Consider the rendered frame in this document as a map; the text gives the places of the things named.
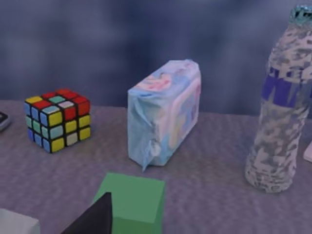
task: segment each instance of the water bottle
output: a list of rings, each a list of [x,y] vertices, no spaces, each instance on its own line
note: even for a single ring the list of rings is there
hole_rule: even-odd
[[[293,182],[311,79],[312,4],[298,4],[269,57],[259,125],[245,168],[247,181],[267,193],[284,191]]]

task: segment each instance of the black object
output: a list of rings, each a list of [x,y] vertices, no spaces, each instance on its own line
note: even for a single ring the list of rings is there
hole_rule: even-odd
[[[0,132],[6,129],[6,127],[10,124],[10,117],[0,111]]]
[[[105,193],[61,234],[112,234],[111,193]]]

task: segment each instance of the blue gray background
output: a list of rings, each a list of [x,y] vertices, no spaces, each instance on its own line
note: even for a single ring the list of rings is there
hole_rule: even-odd
[[[9,0],[0,3],[0,99],[59,87],[126,106],[170,59],[203,77],[201,111],[258,114],[264,67],[291,0]]]

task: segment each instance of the gray carpet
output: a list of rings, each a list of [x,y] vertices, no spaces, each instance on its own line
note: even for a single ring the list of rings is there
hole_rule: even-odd
[[[312,164],[302,159],[311,120],[293,185],[267,195],[243,176],[255,117],[200,114],[168,164],[143,174],[127,158],[123,108],[94,107],[92,138],[55,155],[28,140],[21,102],[0,101],[0,110],[14,121],[0,134],[0,207],[38,218],[42,234],[59,234],[77,218],[107,172],[166,181],[164,234],[312,233]]]

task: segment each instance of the green sticky note pad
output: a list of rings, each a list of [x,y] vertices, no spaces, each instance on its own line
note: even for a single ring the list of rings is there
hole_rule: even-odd
[[[107,173],[93,203],[112,193],[112,234],[161,234],[165,182]]]

